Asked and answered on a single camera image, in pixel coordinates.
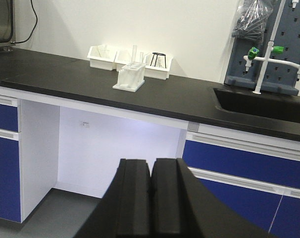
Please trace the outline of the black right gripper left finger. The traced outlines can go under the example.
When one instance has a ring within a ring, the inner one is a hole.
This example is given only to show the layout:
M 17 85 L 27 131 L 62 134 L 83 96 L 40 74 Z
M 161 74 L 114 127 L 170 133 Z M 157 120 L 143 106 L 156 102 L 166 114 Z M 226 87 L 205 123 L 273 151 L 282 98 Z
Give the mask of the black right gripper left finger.
M 147 162 L 121 159 L 106 193 L 75 237 L 150 237 L 149 188 Z

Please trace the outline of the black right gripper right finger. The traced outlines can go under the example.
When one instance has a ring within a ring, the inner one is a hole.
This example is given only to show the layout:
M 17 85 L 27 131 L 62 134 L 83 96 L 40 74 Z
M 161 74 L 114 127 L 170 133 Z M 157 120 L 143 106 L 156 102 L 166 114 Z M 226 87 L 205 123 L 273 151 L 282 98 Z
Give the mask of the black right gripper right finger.
M 151 185 L 154 238 L 271 238 L 209 191 L 182 159 L 154 163 Z

